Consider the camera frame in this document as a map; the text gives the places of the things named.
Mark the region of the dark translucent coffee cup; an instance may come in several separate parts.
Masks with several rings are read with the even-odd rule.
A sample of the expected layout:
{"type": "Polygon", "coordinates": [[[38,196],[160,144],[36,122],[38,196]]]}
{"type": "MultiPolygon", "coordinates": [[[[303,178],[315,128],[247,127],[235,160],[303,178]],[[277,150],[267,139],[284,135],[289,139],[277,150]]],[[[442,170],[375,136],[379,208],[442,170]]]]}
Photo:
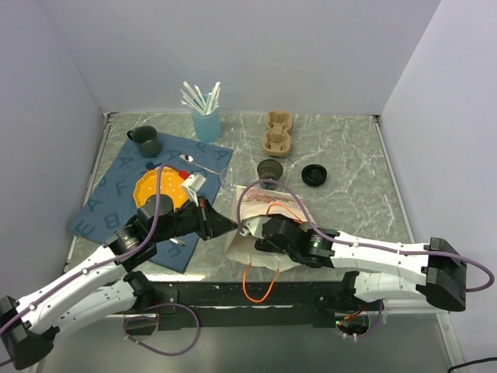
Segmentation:
{"type": "Polygon", "coordinates": [[[264,159],[257,165],[260,180],[279,180],[283,175],[283,166],[274,159],[264,159]]]}

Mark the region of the brown paper takeout bag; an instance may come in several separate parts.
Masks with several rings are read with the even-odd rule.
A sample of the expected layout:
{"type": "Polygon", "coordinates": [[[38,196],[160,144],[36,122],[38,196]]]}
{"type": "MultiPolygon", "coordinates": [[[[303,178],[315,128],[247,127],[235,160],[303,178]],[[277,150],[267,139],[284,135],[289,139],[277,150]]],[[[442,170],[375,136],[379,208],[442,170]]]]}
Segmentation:
{"type": "Polygon", "coordinates": [[[265,251],[255,247],[256,243],[263,241],[262,226],[273,218],[287,218],[298,228],[309,228],[308,223],[315,222],[315,219],[307,205],[299,197],[292,197],[289,193],[264,190],[255,186],[250,189],[236,186],[234,196],[232,217],[234,221],[242,223],[242,230],[228,234],[224,253],[228,259],[245,266],[242,276],[244,296],[252,303],[262,303],[269,297],[281,272],[299,265],[286,253],[277,253],[275,246],[270,246],[265,251]],[[259,298],[254,298],[248,293],[247,277],[249,271],[254,268],[273,272],[268,290],[259,298]]]}

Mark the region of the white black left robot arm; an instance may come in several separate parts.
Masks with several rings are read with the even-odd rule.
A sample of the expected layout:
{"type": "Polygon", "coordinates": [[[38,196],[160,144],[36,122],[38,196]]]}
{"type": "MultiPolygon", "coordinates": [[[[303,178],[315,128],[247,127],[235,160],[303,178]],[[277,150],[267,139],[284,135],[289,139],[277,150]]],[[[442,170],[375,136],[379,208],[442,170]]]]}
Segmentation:
{"type": "Polygon", "coordinates": [[[153,306],[154,288],[136,268],[157,245],[190,233],[207,241],[237,228],[205,197],[176,208],[164,194],[145,205],[86,260],[41,289],[1,300],[1,340],[8,362],[21,371],[43,360],[57,338],[108,315],[153,306]]]}

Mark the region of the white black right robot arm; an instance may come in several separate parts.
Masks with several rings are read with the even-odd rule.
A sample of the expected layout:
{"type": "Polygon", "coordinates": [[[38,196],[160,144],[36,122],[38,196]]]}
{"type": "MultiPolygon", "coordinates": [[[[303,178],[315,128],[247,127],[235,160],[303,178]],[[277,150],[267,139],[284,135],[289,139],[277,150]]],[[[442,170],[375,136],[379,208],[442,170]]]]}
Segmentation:
{"type": "Polygon", "coordinates": [[[340,290],[347,309],[377,300],[424,299],[449,312],[466,309],[467,266],[448,241],[427,244],[361,239],[326,229],[321,235],[306,224],[271,214],[245,220],[255,248],[310,268],[345,268],[357,273],[340,290]]]}

